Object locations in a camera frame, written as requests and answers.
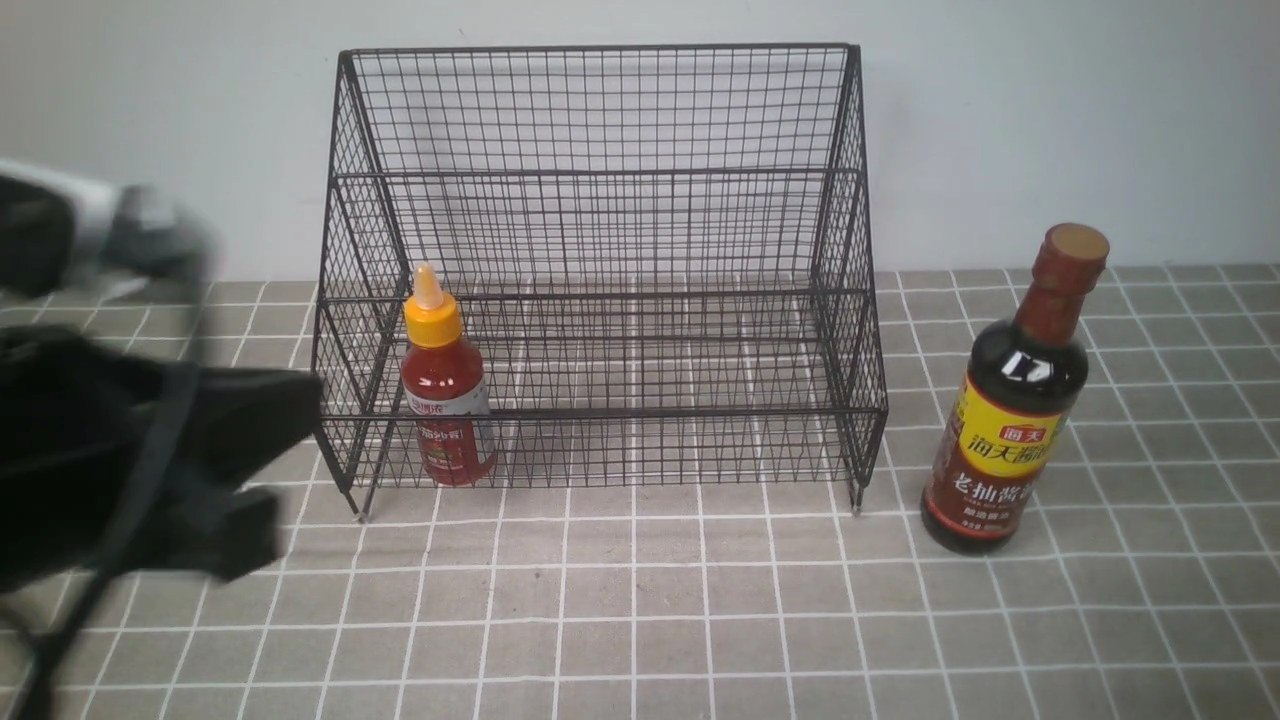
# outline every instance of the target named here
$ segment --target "yellow bottle cap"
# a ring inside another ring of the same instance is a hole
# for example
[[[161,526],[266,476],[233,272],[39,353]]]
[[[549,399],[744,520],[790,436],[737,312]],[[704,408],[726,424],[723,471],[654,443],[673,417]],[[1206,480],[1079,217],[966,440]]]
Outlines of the yellow bottle cap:
[[[453,296],[440,290],[435,270],[419,263],[413,295],[404,301],[404,329],[419,347],[444,347],[462,337],[462,314]]]

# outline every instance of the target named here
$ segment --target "wire basket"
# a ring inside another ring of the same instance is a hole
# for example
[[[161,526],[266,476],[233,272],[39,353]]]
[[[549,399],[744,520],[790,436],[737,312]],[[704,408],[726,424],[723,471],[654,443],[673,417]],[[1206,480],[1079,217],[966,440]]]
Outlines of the wire basket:
[[[352,510],[433,484],[399,382],[422,259],[485,356],[485,484],[859,506],[888,411],[861,109],[849,45],[343,53],[312,369]]]

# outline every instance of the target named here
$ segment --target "soy sauce bottle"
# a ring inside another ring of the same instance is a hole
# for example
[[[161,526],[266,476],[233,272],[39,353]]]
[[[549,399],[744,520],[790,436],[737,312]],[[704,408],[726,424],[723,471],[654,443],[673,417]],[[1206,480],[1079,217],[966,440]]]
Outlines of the soy sauce bottle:
[[[1018,314],[974,340],[920,497],[924,527],[943,547],[980,555],[1018,530],[1032,486],[1089,375],[1073,336],[1108,251],[1107,238],[1093,228],[1050,228]]]

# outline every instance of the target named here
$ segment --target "white label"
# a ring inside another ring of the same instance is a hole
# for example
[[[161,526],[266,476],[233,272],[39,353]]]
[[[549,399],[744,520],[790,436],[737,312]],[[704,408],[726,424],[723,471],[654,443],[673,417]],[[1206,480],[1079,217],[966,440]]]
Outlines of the white label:
[[[413,395],[413,388],[404,384],[404,395],[408,396],[408,406],[417,415],[488,415],[489,414],[489,383],[480,378],[480,384],[471,392],[454,397],[453,400],[428,400]]]
[[[413,388],[404,383],[404,395],[408,397],[408,406],[416,415],[424,418],[449,416],[449,415],[488,415],[489,414],[489,383],[480,378],[480,383],[471,392],[454,397],[453,400],[428,400],[413,395]],[[495,443],[493,427],[489,423],[470,423],[476,441],[477,461],[484,465],[493,456]],[[461,441],[461,429],[448,429],[444,432],[428,427],[420,427],[419,432],[430,441]]]

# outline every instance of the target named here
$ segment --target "table surface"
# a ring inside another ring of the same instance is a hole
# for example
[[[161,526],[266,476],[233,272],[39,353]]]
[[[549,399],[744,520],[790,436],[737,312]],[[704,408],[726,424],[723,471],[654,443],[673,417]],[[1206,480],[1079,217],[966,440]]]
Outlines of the table surface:
[[[1123,717],[1280,715],[1280,270],[1117,268],[1093,361],[1015,539],[940,548],[916,502],[973,333],[1025,272],[879,273],[891,415],[861,516],[842,486],[384,488],[357,525],[316,446],[274,566],[120,582],[63,715]],[[215,361],[305,368],[314,283],[218,283]],[[179,313],[0,309],[175,356]],[[24,591],[50,612],[78,577]],[[0,642],[0,705],[23,659]]]

